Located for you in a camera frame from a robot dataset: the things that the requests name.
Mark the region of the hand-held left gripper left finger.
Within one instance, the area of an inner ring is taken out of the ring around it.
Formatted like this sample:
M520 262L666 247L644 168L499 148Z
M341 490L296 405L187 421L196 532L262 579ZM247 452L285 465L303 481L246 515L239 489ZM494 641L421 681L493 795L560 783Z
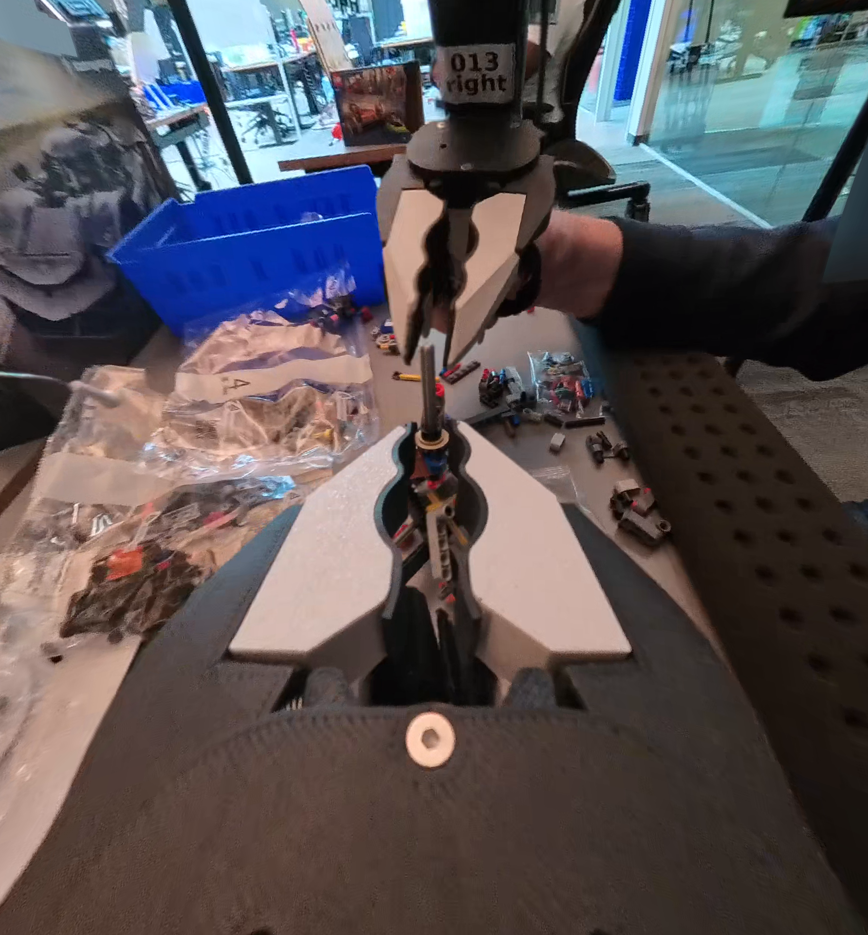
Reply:
M240 661L340 670L382 703L435 697L435 627L409 581L430 557L396 427L310 494L228 647Z

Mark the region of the black orange lego assembly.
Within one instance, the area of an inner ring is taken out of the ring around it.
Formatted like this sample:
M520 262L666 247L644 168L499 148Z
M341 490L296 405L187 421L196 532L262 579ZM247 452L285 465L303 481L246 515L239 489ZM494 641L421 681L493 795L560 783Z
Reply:
M458 584L454 548L467 544L467 540L455 518L459 481L450 465L451 434L445 409L445 390L439 374L437 382L440 438L426 442L422 437L423 389L420 383L422 410L411 437L414 460L407 471L407 519L398 529L394 542L405 559L426 569L421 574L421 585L433 603L435 613L450 614Z

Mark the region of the grey lego axle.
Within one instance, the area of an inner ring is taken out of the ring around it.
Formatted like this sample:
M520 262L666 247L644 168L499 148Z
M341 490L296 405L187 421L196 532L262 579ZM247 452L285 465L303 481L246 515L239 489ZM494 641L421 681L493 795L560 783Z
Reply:
M419 358L423 394L421 434L426 442L435 442L440 438L441 432L437 395L436 349L431 344L423 345L419 350Z

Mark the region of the red lego set box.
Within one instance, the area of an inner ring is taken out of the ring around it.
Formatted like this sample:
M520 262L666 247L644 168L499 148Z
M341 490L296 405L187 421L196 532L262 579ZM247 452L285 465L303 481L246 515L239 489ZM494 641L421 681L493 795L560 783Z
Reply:
M425 125L417 62L335 71L330 81L346 147L407 144Z

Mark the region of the grey black lego connectors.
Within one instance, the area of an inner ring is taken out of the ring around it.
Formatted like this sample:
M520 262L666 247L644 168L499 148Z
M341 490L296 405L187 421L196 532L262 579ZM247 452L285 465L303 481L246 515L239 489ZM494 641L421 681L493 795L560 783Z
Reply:
M646 547L658 547L672 533L670 522L658 513L657 500L650 487L633 479L613 485L609 510L617 527Z

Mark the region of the grey black lego pieces cluster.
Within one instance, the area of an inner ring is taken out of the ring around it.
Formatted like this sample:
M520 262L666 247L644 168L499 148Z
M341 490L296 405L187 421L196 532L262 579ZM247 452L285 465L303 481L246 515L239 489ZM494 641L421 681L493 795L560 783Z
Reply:
M478 386L479 402L488 409L520 411L529 405L528 391L517 368L484 368Z

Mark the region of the black lego pins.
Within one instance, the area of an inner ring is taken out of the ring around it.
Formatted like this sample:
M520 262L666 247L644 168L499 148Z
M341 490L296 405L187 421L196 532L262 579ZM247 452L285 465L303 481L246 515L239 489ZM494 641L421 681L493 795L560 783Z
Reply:
M589 434L584 443L590 460L596 467L602 467L608 460L622 463L631 461L631 450L627 442L621 439L613 441L602 430Z

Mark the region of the grey lego beam blue pins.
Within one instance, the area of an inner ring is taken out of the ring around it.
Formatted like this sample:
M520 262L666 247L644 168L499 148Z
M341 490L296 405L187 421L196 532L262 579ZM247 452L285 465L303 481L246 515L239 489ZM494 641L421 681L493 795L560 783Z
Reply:
M488 427L500 425L511 438L516 436L522 425L540 425L543 422L543 415L528 407L505 407L484 411L466 420L470 427L480 432Z

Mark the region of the dark lego set box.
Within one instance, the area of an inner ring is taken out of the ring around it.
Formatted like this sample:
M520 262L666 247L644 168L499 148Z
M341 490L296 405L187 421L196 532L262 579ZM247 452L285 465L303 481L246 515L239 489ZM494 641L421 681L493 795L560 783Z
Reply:
M160 322L111 251L175 196L97 30L72 56L0 38L0 452L45 438L64 381L138 356Z

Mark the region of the black office chair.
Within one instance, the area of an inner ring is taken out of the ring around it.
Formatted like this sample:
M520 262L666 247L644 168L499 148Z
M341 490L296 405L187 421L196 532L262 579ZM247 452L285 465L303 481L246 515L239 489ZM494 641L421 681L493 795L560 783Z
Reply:
M650 184L618 183L610 163L577 137L580 100L617 1L529 2L522 112L553 158L559 207L626 202L628 219L647 222Z

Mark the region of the small bag red blue parts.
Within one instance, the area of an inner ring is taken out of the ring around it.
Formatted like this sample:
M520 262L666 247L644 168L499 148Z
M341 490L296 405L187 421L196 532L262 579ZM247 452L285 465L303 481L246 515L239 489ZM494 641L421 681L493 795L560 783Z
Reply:
M528 361L540 411L571 418L589 415L594 389L579 357L566 351L537 350L528 352Z

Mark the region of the clear bag white strip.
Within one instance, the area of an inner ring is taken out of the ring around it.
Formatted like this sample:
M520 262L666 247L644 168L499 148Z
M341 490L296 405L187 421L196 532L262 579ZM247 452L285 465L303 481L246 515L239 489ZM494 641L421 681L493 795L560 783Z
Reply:
M48 439L33 484L34 497L82 506L136 508L210 475L194 456L162 445L174 390L171 364L101 366L79 379L116 393L117 408L72 393Z
M181 372L157 444L220 467L253 461L336 464L380 437L368 355Z

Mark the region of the crumpled clear plastic bag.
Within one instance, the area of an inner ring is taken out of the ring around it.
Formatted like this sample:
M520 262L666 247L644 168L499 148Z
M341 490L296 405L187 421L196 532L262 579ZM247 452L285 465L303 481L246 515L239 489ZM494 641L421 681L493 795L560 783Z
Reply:
M292 360L357 356L367 348L373 308L355 297L346 264L297 277L290 287L190 321L183 372L212 375Z

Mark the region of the black perforated panel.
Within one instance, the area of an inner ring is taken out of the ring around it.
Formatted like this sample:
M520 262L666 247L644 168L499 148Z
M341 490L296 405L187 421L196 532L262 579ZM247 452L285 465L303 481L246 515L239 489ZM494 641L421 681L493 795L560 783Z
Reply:
M604 360L727 657L828 858L868 904L868 538L711 357Z

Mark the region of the clear bag over white base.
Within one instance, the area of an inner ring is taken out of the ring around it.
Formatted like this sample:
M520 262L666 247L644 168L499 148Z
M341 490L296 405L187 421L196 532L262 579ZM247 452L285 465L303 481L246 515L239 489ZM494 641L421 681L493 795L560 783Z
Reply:
M37 777L50 726L46 695L62 658L54 614L32 598L0 594L0 809Z

